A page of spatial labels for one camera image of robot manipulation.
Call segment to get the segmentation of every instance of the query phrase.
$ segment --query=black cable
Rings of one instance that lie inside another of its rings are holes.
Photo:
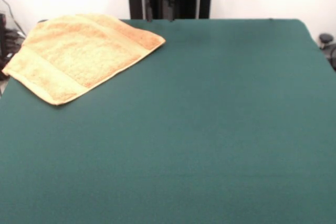
[[[21,31],[21,33],[23,33],[23,35],[26,36],[26,34],[25,34],[25,32],[23,31],[23,29],[21,28],[21,26],[20,26],[20,25],[18,24],[18,22],[15,20],[14,15],[13,15],[13,12],[12,12],[12,8],[11,8],[10,4],[9,4],[7,1],[5,1],[5,0],[2,0],[2,1],[7,5],[8,9],[9,9],[9,13],[10,13],[10,15],[11,15],[11,17],[12,17],[12,19],[13,19],[15,25],[17,26],[17,28],[19,28],[19,30]]]

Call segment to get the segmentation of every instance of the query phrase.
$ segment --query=green table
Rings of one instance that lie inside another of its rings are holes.
[[[0,223],[335,224],[336,76],[303,23],[128,23],[167,43],[75,102],[9,82]]]

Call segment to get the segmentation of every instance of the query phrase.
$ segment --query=folded towel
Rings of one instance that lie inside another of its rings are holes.
[[[41,99],[70,102],[137,63],[165,40],[106,15],[37,24],[3,69]]]

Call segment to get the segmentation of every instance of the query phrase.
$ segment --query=black knob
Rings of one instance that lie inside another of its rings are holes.
[[[320,41],[323,44],[329,44],[330,42],[332,42],[334,40],[334,37],[330,34],[321,34],[320,35]]]

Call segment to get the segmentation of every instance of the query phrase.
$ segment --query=orange towel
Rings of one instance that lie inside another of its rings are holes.
[[[3,73],[59,105],[107,81],[164,42],[110,16],[64,16],[39,23]]]

